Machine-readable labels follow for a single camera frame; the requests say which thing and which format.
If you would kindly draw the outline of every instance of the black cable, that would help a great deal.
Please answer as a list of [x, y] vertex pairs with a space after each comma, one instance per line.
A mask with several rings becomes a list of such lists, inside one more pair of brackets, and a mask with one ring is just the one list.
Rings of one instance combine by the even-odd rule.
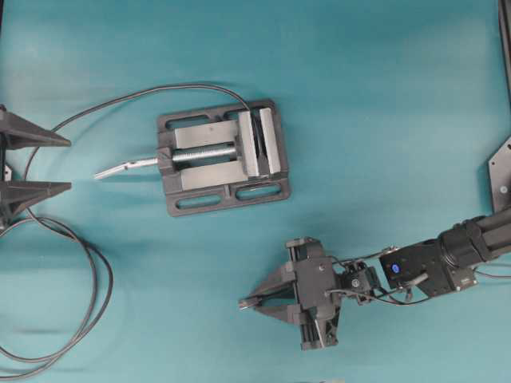
[[[154, 86], [152, 88], [139, 90], [138, 92], [133, 92], [130, 94], [126, 94], [125, 96], [114, 98], [110, 101], [103, 102], [99, 105], [93, 106], [92, 108], [88, 108], [84, 110], [83, 112], [79, 112], [75, 114], [74, 116], [68, 118], [67, 120], [62, 121], [60, 124], [58, 124], [55, 128], [52, 129], [52, 132], [58, 132], [61, 128], [66, 126], [67, 124], [82, 118], [84, 116], [87, 116], [90, 113], [97, 112], [98, 110], [101, 110], [103, 108], [107, 108], [109, 106], [118, 104], [120, 102], [133, 100], [142, 96], [145, 96], [150, 93], [157, 93], [157, 92], [163, 92], [165, 90], [176, 90], [176, 89], [209, 89], [209, 90], [215, 90], [217, 92], [226, 93], [229, 96], [237, 99], [242, 106], [250, 112], [250, 107], [248, 106], [247, 102], [237, 93], [231, 91], [230, 89], [226, 89], [224, 87], [218, 86], [218, 85], [210, 85], [210, 84], [170, 84], [170, 85], [158, 85]], [[32, 160], [34, 159], [34, 156], [39, 151], [39, 147], [34, 148], [34, 150], [30, 153], [29, 160], [25, 167], [25, 172], [23, 173], [23, 179], [26, 180], [26, 177], [28, 175], [28, 171], [30, 168], [30, 165], [32, 164]]]
[[[52, 132], [57, 132], [64, 126], [70, 124], [71, 122], [82, 118], [84, 116], [89, 115], [90, 113], [94, 113], [98, 110], [101, 110], [103, 108], [107, 108], [111, 105], [118, 104], [120, 102], [133, 100], [139, 97], [143, 97], [150, 93], [157, 93], [164, 90], [174, 90], [174, 89], [209, 89], [214, 90], [217, 92], [226, 93], [235, 99], [237, 99], [242, 106], [250, 112], [250, 107], [245, 102], [243, 98], [241, 98], [237, 93], [234, 93], [233, 91], [223, 88], [221, 86], [217, 85], [210, 85], [210, 84], [175, 84], [175, 85], [160, 85], [155, 86], [153, 88], [144, 89], [138, 92], [130, 93], [122, 97], [118, 97], [115, 99], [112, 99], [110, 101], [103, 102], [99, 105], [93, 106], [92, 108], [88, 108], [82, 112], [79, 112], [75, 114], [74, 116], [62, 121], [60, 124], [55, 126], [55, 128], [52, 129]], [[27, 160], [25, 171], [23, 172], [23, 179], [26, 180], [30, 165], [32, 164], [35, 155], [39, 151], [40, 147], [34, 148], [34, 150], [30, 153], [29, 159]], [[89, 264], [91, 266], [91, 271], [93, 275], [93, 292], [92, 296], [89, 302], [89, 308], [87, 309], [84, 318], [81, 321], [81, 324], [79, 325], [76, 333], [70, 338], [70, 340], [57, 352], [52, 353], [50, 355], [45, 355], [43, 357], [35, 357], [35, 358], [29, 358], [29, 357], [20, 357], [18, 355], [15, 355], [6, 349], [0, 347], [0, 353], [5, 355], [6, 357], [20, 362], [25, 363], [43, 363], [42, 365], [36, 367], [35, 369], [29, 370], [25, 373], [10, 375], [10, 376], [0, 376], [0, 381], [13, 381], [17, 379], [23, 379], [32, 377], [34, 375], [37, 375], [39, 373], [42, 373], [43, 371], [47, 370], [50, 366], [52, 366], [56, 361], [58, 361], [62, 356], [64, 356], [70, 349], [72, 349], [85, 335], [87, 335], [90, 330], [97, 324], [97, 322], [101, 319], [103, 316], [103, 313], [106, 310], [107, 305], [109, 304], [110, 298], [112, 296], [112, 289], [113, 289], [113, 271], [112, 267], [110, 266], [108, 260], [106, 257], [91, 243], [86, 242], [84, 239], [79, 238], [74, 231], [72, 231], [69, 227], [67, 227], [65, 224], [57, 221], [56, 219], [51, 219], [48, 217], [38, 217], [36, 216], [29, 208], [26, 209], [29, 217], [21, 219], [17, 221], [16, 223], [13, 223], [10, 225], [7, 229], [5, 229], [3, 232], [0, 232], [0, 238], [15, 229], [16, 227], [20, 227], [22, 224], [28, 223], [28, 222], [36, 222], [41, 227], [52, 231], [53, 233], [60, 235], [62, 237], [65, 237], [67, 239], [70, 239], [78, 244], [81, 245], [82, 249], [85, 251], [87, 258], [89, 260]], [[93, 312], [93, 309], [97, 302], [97, 268], [96, 264], [94, 262], [94, 259], [92, 255], [90, 254], [90, 251], [94, 252], [99, 259], [105, 264], [105, 267], [109, 274], [109, 285], [106, 292], [105, 300], [103, 301], [101, 308], [99, 309], [98, 313], [94, 318], [91, 320], [91, 315]]]
[[[0, 238], [6, 235], [8, 232], [12, 231], [16, 227], [20, 227], [22, 224], [34, 222], [32, 218], [24, 218], [16, 223], [13, 223], [11, 226], [9, 226], [7, 229], [5, 229], [2, 233], [0, 233]], [[16, 375], [9, 375], [9, 376], [0, 376], [0, 381], [14, 381], [18, 379], [24, 379], [28, 377], [32, 377], [34, 375], [37, 375], [39, 373], [42, 373], [43, 371], [47, 370], [50, 366], [52, 366], [58, 359], [60, 359], [62, 356], [64, 356], [70, 349], [72, 349], [85, 335], [87, 335], [90, 330], [93, 329], [93, 327], [99, 322], [101, 317], [103, 316], [106, 307], [108, 306], [110, 302], [110, 298], [112, 296], [112, 289], [113, 289], [113, 271], [112, 267], [110, 266], [108, 260], [106, 257], [96, 248], [92, 245], [85, 243], [81, 238], [79, 238], [74, 231], [72, 231], [69, 227], [64, 225], [63, 223], [60, 223], [56, 219], [51, 219], [48, 217], [37, 217], [37, 222], [45, 223], [45, 225], [53, 224], [56, 227], [52, 228], [52, 231], [57, 232], [59, 235], [62, 235], [70, 240], [73, 240], [76, 243], [79, 243], [82, 248], [84, 249], [85, 253], [87, 254], [87, 258], [89, 259], [89, 263], [91, 266], [91, 270], [93, 272], [93, 294], [92, 298], [89, 304], [89, 308], [87, 309], [87, 312], [85, 314], [84, 319], [82, 320], [80, 326], [78, 327], [77, 332], [71, 337], [71, 339], [57, 352], [52, 353], [50, 355], [45, 355], [43, 357], [36, 357], [36, 358], [28, 358], [28, 357], [19, 357], [18, 355], [15, 355], [3, 347], [0, 347], [0, 353], [5, 355], [6, 357], [13, 359], [15, 361], [25, 362], [25, 363], [43, 363], [42, 365], [31, 369], [25, 373], [20, 373]], [[90, 251], [93, 251], [99, 259], [105, 264], [106, 270], [109, 274], [109, 283], [107, 292], [105, 295], [105, 299], [103, 300], [103, 303], [101, 304], [101, 307], [97, 314], [92, 318], [92, 312], [93, 309], [97, 303], [97, 268], [95, 266], [95, 262], [93, 260], [92, 255], [90, 254]]]
[[[507, 268], [511, 268], [511, 264], [506, 264], [506, 263], [490, 263], [488, 265], [481, 265], [481, 266], [491, 266], [491, 267], [507, 267]], [[476, 266], [474, 267], [472, 270], [475, 274], [478, 274], [478, 275], [481, 275], [483, 277], [486, 277], [486, 278], [491, 278], [491, 279], [511, 279], [511, 275], [498, 275], [498, 274], [488, 274], [488, 273], [484, 273], [482, 271], [479, 271], [478, 268], [481, 267], [481, 266]]]
[[[424, 299], [421, 299], [421, 300], [415, 301], [415, 302], [402, 302], [402, 301], [399, 301], [396, 298], [390, 296], [391, 294], [398, 293], [397, 290], [393, 290], [391, 292], [381, 294], [381, 295], [370, 295], [370, 294], [358, 293], [358, 292], [355, 292], [352, 290], [345, 290], [345, 289], [332, 289], [332, 290], [325, 291], [325, 294], [332, 294], [332, 293], [341, 293], [346, 296], [358, 295], [359, 297], [363, 297], [363, 298], [370, 299], [370, 300], [374, 299], [376, 301], [388, 303], [388, 304], [391, 304], [394, 306], [414, 306], [414, 305], [418, 305], [420, 303], [427, 302], [431, 299], [431, 297], [428, 297], [428, 298], [424, 298]], [[386, 297], [386, 296], [390, 296], [392, 301], [387, 301], [386, 299], [383, 299], [383, 297]]]

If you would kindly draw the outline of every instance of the teal table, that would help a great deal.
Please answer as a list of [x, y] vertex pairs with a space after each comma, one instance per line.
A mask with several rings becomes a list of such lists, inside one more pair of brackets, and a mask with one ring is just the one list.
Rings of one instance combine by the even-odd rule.
[[[93, 180], [152, 156], [160, 114], [231, 101], [217, 93], [158, 94], [63, 129], [73, 147], [41, 150], [30, 178], [73, 189], [37, 213], [98, 243], [116, 284], [97, 328], [32, 381], [509, 382], [503, 282], [416, 307], [347, 302], [339, 346], [305, 353], [296, 328], [236, 305], [287, 259], [288, 239], [353, 257], [490, 213], [485, 163], [511, 133], [496, 0], [5, 7], [0, 101], [13, 112], [51, 128], [137, 89], [212, 81], [275, 100], [293, 188], [283, 202], [175, 219], [156, 169]], [[18, 174], [27, 153], [8, 157]], [[55, 350], [86, 307], [85, 257], [34, 225], [0, 249], [0, 343]]]

